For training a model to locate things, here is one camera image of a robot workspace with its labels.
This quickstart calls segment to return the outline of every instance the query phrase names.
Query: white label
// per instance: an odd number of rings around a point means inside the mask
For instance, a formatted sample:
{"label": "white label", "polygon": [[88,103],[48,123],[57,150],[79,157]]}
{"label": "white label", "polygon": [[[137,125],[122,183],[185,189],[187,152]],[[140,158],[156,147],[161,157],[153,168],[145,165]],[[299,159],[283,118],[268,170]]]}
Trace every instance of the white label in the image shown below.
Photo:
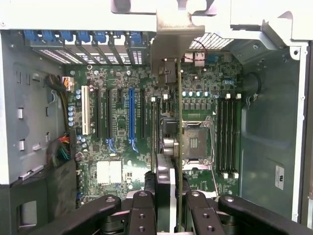
{"label": "white label", "polygon": [[276,166],[275,173],[275,186],[284,190],[284,169],[280,166]]}

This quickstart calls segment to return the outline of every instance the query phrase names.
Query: screw hole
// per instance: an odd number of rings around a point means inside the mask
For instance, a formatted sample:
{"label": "screw hole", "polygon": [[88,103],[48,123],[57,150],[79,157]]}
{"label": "screw hole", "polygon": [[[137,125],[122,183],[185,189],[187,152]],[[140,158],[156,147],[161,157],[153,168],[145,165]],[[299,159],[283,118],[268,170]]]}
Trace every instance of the screw hole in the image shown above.
{"label": "screw hole", "polygon": [[144,232],[145,230],[146,230],[145,227],[143,227],[143,226],[139,227],[139,232]]}
{"label": "screw hole", "polygon": [[214,232],[214,230],[215,230],[215,228],[214,227],[212,227],[212,226],[207,226],[207,228],[206,228],[208,231],[210,231],[210,232]]}

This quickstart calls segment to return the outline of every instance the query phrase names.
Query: pcie slot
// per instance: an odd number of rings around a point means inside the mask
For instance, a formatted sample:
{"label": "pcie slot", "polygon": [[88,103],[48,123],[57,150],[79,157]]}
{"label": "pcie slot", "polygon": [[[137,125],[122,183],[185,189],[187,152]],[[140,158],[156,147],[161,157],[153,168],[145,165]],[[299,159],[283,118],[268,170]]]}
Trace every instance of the pcie slot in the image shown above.
{"label": "pcie slot", "polygon": [[112,101],[111,101],[111,90],[107,89],[106,91],[106,139],[112,138]]}
{"label": "pcie slot", "polygon": [[117,89],[117,103],[122,103],[123,91],[122,89]]}
{"label": "pcie slot", "polygon": [[102,137],[102,130],[101,130],[101,91],[96,89],[94,91],[94,116],[95,116],[95,135],[97,138]]}
{"label": "pcie slot", "polygon": [[82,86],[82,134],[90,134],[90,108],[88,86]]}
{"label": "pcie slot", "polygon": [[161,153],[161,99],[158,98],[156,101],[156,152],[157,154]]}
{"label": "pcie slot", "polygon": [[128,90],[129,97],[129,143],[132,145],[132,148],[135,152],[138,153],[136,148],[135,141],[135,89],[129,88]]}
{"label": "pcie slot", "polygon": [[107,89],[106,92],[106,143],[112,153],[115,153],[112,136],[112,91]]}
{"label": "pcie slot", "polygon": [[140,137],[146,138],[146,96],[144,89],[140,89]]}

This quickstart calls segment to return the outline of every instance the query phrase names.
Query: blue pcie slot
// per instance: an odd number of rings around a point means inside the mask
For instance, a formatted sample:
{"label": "blue pcie slot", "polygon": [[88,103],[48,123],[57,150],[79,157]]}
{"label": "blue pcie slot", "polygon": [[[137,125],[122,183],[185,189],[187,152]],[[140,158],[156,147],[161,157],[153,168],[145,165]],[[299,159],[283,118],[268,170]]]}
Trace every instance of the blue pcie slot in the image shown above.
{"label": "blue pcie slot", "polygon": [[129,97],[129,143],[132,145],[133,150],[138,153],[138,149],[135,145],[135,89],[130,88],[128,90]]}

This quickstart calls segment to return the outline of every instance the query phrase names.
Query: motherboard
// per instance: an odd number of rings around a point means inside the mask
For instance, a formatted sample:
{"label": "motherboard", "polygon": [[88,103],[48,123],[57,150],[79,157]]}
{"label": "motherboard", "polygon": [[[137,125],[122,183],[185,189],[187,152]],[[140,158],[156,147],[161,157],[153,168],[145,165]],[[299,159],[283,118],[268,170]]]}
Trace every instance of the motherboard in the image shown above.
{"label": "motherboard", "polygon": [[[214,162],[219,194],[238,194],[238,177],[225,177],[223,172],[227,167],[239,172],[241,101],[237,91],[242,68],[235,58],[215,58],[204,67],[181,65],[183,121],[212,121],[207,130],[185,129],[183,152],[205,155]],[[151,133],[161,131],[162,117],[177,110],[171,102],[177,89],[159,86],[146,66],[69,65],[66,74],[68,125],[77,134],[80,205],[105,194],[124,199],[129,191],[143,190],[145,173],[154,171],[153,155],[164,150]],[[225,102],[228,96],[234,101]],[[210,170],[184,173],[191,189],[214,191]]]}

